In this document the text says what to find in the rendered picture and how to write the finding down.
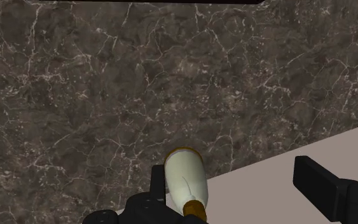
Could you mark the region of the cream bottle with brown neck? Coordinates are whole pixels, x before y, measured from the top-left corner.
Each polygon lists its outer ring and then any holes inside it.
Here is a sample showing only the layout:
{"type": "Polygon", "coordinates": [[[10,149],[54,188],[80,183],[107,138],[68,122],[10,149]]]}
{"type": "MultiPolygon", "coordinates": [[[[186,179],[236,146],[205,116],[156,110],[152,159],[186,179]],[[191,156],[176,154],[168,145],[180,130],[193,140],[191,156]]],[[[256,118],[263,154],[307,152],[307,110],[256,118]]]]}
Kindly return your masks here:
{"type": "Polygon", "coordinates": [[[207,221],[209,190],[202,156],[189,147],[172,150],[164,160],[165,181],[176,211],[207,221]]]}

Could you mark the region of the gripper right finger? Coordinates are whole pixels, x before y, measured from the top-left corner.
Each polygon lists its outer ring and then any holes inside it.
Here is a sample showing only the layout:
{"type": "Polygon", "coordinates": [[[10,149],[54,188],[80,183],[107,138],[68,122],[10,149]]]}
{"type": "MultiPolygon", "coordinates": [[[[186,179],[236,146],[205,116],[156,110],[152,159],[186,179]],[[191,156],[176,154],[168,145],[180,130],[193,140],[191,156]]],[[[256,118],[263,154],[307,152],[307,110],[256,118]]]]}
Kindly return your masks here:
{"type": "Polygon", "coordinates": [[[297,156],[293,185],[329,221],[358,224],[358,181],[339,178],[310,157],[297,156]]]}

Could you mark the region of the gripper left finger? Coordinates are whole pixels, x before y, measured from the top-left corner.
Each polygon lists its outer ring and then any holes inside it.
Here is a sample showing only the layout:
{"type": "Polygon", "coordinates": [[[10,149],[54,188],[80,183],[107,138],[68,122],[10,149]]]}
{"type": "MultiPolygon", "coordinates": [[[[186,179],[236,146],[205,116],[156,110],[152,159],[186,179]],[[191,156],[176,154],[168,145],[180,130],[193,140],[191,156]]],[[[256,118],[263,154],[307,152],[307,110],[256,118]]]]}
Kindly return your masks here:
{"type": "Polygon", "coordinates": [[[105,209],[87,215],[82,224],[208,224],[193,214],[183,216],[166,205],[164,166],[154,165],[148,192],[131,196],[123,212],[105,209]]]}

